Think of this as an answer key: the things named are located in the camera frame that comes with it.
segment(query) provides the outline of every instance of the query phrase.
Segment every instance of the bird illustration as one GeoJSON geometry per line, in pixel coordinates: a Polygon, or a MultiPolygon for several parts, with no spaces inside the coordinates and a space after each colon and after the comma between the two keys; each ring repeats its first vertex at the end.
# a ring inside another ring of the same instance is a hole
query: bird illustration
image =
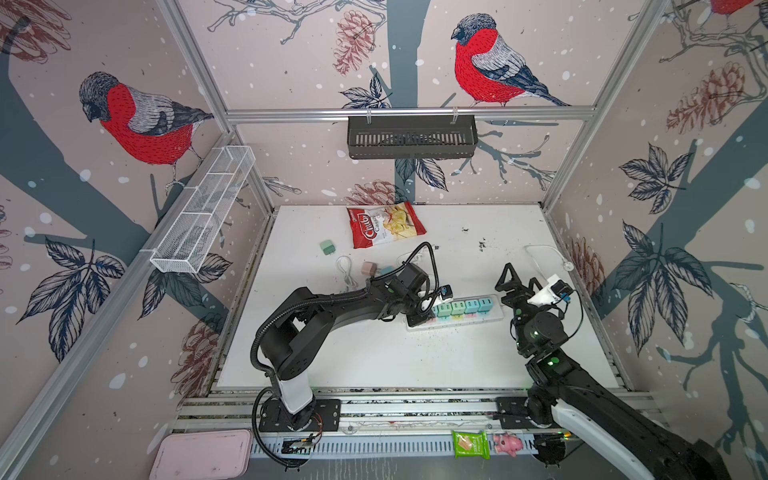
{"type": "Polygon", "coordinates": [[[456,80],[477,105],[481,101],[505,105],[512,98],[540,97],[558,106],[568,104],[549,94],[531,73],[522,55],[512,50],[485,13],[467,15],[451,35],[456,43],[456,80]]]}
{"type": "Polygon", "coordinates": [[[176,180],[176,162],[187,150],[202,160],[192,148],[192,137],[201,123],[214,117],[212,114],[185,107],[165,95],[146,94],[103,71],[83,81],[80,102],[88,121],[98,118],[133,158],[146,164],[174,166],[166,193],[174,185],[184,186],[176,180]]]}
{"type": "MultiPolygon", "coordinates": [[[[741,10],[742,8],[746,7],[747,5],[749,5],[754,1],[755,0],[710,0],[709,15],[703,22],[701,22],[701,26],[697,28],[697,31],[701,30],[704,27],[704,25],[709,21],[709,19],[712,18],[712,15],[716,13],[718,15],[725,15],[726,30],[733,29],[734,27],[730,24],[730,16],[733,13],[741,10]]],[[[691,3],[693,2],[687,2],[681,5],[680,7],[681,8],[686,7],[691,3]]]]}

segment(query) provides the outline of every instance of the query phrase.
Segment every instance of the green snack packet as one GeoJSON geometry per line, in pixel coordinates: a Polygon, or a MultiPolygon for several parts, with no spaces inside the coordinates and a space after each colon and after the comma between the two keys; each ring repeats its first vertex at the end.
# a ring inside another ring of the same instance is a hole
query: green snack packet
{"type": "Polygon", "coordinates": [[[453,432],[453,451],[456,458],[482,457],[486,460],[491,458],[491,449],[488,447],[488,436],[485,432],[453,432]]]}

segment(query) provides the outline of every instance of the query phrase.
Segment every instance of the white charging cable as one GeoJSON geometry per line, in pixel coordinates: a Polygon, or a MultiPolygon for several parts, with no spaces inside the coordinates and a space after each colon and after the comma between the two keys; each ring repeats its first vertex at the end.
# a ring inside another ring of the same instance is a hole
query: white charging cable
{"type": "Polygon", "coordinates": [[[355,279],[352,278],[352,259],[347,255],[342,255],[336,259],[336,268],[339,269],[339,272],[344,274],[344,283],[346,284],[345,292],[357,290],[358,284],[355,279]]]}
{"type": "Polygon", "coordinates": [[[547,276],[544,275],[544,272],[541,271],[541,267],[538,265],[538,262],[536,261],[536,258],[533,255],[531,255],[531,252],[528,251],[528,249],[530,247],[544,247],[544,248],[548,248],[550,250],[554,250],[555,252],[557,252],[557,254],[560,256],[560,258],[563,260],[563,268],[565,269],[566,272],[570,272],[570,271],[572,271],[574,269],[574,264],[572,262],[569,262],[568,259],[565,258],[565,256],[563,256],[563,254],[560,252],[560,250],[554,248],[552,245],[537,244],[537,245],[526,245],[526,246],[524,246],[523,250],[525,250],[525,252],[531,258],[531,260],[533,260],[533,263],[536,266],[536,270],[539,272],[539,274],[541,275],[542,278],[546,279],[547,276]]]}

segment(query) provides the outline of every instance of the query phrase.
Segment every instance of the chip bag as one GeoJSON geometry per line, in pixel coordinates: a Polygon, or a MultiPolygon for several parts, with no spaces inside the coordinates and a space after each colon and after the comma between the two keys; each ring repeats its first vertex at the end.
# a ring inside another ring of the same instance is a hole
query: chip bag
{"type": "Polygon", "coordinates": [[[346,212],[355,248],[368,248],[427,233],[409,202],[369,208],[348,207],[346,212]]]}
{"type": "Polygon", "coordinates": [[[485,432],[453,432],[453,452],[456,458],[482,457],[489,460],[491,448],[488,446],[488,436],[485,432]]]}

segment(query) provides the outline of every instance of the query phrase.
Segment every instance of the red chip bag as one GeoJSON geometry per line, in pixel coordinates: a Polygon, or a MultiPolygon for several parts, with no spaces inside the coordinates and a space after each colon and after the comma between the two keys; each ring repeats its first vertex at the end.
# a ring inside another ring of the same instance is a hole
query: red chip bag
{"type": "Polygon", "coordinates": [[[409,202],[370,208],[347,208],[355,248],[394,242],[427,233],[409,202]]]}

